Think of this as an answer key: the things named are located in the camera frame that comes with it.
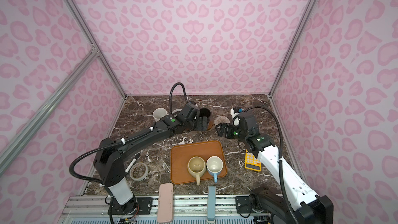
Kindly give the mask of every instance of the yellow calculator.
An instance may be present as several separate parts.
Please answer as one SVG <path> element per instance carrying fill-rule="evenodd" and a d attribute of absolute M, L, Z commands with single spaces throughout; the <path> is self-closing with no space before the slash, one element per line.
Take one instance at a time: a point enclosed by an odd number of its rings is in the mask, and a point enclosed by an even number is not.
<path fill-rule="evenodd" d="M 255 156 L 253 156 L 252 153 L 249 153 L 248 150 L 246 150 L 245 168 L 257 172 L 261 171 L 261 162 Z"/>

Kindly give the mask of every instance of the white mug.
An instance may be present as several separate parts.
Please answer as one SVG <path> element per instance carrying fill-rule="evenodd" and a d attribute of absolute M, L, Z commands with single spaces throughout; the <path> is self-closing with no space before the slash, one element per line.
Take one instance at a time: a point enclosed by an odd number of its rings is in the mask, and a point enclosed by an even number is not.
<path fill-rule="evenodd" d="M 200 178 L 206 172 L 206 163 L 201 157 L 192 157 L 188 162 L 188 172 L 196 178 L 196 185 L 200 185 Z"/>
<path fill-rule="evenodd" d="M 217 176 L 221 173 L 223 166 L 222 159 L 217 156 L 209 157 L 206 162 L 207 171 L 214 177 L 215 183 L 217 183 Z"/>
<path fill-rule="evenodd" d="M 155 120 L 155 122 L 158 122 L 162 117 L 167 115 L 167 110 L 164 108 L 157 108 L 155 111 L 152 113 L 152 117 Z"/>

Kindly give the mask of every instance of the pink case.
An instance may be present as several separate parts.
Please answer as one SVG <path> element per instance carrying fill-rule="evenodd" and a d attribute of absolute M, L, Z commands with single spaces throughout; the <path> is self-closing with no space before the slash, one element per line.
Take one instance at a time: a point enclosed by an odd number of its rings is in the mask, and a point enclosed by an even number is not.
<path fill-rule="evenodd" d="M 159 187 L 158 218 L 159 223 L 172 222 L 174 217 L 173 184 L 164 183 Z"/>

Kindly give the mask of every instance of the pink wall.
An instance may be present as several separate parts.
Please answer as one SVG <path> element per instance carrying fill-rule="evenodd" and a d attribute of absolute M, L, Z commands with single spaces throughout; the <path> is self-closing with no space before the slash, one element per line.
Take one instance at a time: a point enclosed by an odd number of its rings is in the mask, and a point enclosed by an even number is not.
<path fill-rule="evenodd" d="M 62 0 L 0 0 L 0 152 L 90 47 Z"/>
<path fill-rule="evenodd" d="M 97 148 L 112 128 L 120 94 L 96 60 L 50 119 L 0 178 L 0 222 L 50 224 L 69 196 L 83 184 L 69 174 L 70 163 Z M 87 175 L 92 159 L 76 166 Z"/>
<path fill-rule="evenodd" d="M 398 0 L 320 0 L 276 93 L 335 223 L 398 222 Z"/>
<path fill-rule="evenodd" d="M 76 0 L 130 94 L 267 93 L 307 0 Z"/>

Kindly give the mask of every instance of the tray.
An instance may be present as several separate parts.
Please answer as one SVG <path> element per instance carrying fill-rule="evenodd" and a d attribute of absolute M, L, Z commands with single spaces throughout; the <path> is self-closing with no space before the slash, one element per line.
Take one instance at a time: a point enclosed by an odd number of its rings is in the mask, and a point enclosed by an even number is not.
<path fill-rule="evenodd" d="M 192 144 L 182 144 L 171 149 L 171 180 L 174 184 L 191 183 L 195 182 L 196 179 L 188 173 L 187 165 L 192 157 L 201 157 L 207 161 L 209 157 L 217 156 L 220 157 L 224 166 L 222 167 L 221 173 L 217 176 L 225 177 L 227 173 L 224 152 L 222 146 L 218 140 L 210 140 Z M 213 177 L 206 171 L 201 177 L 202 180 L 213 179 Z"/>

